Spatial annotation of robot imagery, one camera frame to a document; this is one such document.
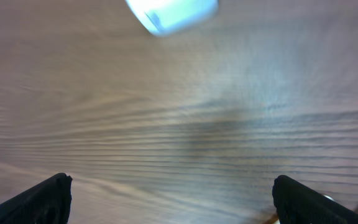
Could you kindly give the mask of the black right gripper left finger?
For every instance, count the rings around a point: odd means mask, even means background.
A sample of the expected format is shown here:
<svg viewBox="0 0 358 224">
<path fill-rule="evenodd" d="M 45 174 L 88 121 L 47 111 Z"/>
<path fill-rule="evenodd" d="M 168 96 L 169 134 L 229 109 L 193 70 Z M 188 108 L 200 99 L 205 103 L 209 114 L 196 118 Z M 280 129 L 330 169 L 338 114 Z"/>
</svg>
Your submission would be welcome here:
<svg viewBox="0 0 358 224">
<path fill-rule="evenodd" d="M 0 204 L 0 224 L 67 224 L 72 178 L 57 173 Z"/>
</svg>

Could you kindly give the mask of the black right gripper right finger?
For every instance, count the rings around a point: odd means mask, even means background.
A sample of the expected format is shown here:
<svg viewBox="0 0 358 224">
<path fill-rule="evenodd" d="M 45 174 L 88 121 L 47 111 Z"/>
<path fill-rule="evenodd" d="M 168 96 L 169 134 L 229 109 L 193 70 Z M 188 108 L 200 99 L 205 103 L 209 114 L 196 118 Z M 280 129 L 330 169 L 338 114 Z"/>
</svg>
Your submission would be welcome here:
<svg viewBox="0 0 358 224">
<path fill-rule="evenodd" d="M 286 175 L 274 180 L 272 196 L 279 224 L 358 224 L 358 213 Z"/>
</svg>

